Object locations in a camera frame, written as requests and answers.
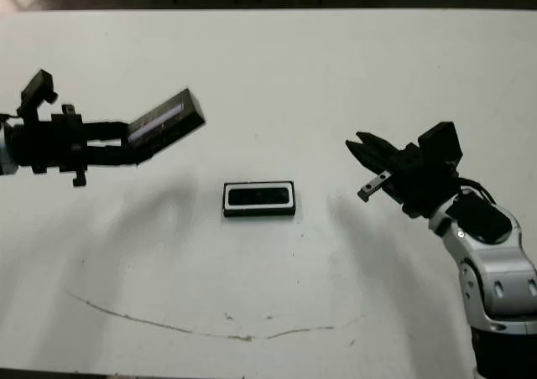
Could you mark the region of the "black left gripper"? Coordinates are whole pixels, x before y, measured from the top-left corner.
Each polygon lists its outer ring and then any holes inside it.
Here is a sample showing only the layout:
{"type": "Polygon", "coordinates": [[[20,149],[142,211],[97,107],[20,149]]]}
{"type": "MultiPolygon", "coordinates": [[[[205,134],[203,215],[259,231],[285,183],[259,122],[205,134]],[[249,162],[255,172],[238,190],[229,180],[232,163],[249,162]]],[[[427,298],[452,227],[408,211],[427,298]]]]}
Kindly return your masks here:
{"type": "Polygon", "coordinates": [[[21,167],[30,167],[34,174],[49,168],[73,172],[75,187],[86,185],[87,166],[139,165],[153,157],[144,148],[124,146],[87,146],[87,141],[125,141],[125,122],[82,123],[72,104],[61,106],[49,121],[34,120],[13,127],[11,150],[13,160],[21,167]],[[85,162],[78,159],[85,150],[85,162]]]}

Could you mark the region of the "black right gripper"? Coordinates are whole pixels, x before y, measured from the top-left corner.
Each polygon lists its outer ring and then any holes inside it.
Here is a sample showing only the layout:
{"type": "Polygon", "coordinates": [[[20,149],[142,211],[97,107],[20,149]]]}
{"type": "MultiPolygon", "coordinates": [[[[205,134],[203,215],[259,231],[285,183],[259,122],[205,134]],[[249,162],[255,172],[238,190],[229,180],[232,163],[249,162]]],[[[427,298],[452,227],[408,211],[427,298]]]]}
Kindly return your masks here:
{"type": "Polygon", "coordinates": [[[346,140],[352,156],[375,177],[358,192],[367,202],[383,190],[411,218],[430,219],[435,211],[460,190],[456,168],[425,158],[423,150],[410,143],[398,150],[370,132],[357,132],[360,143],[346,140]]]}

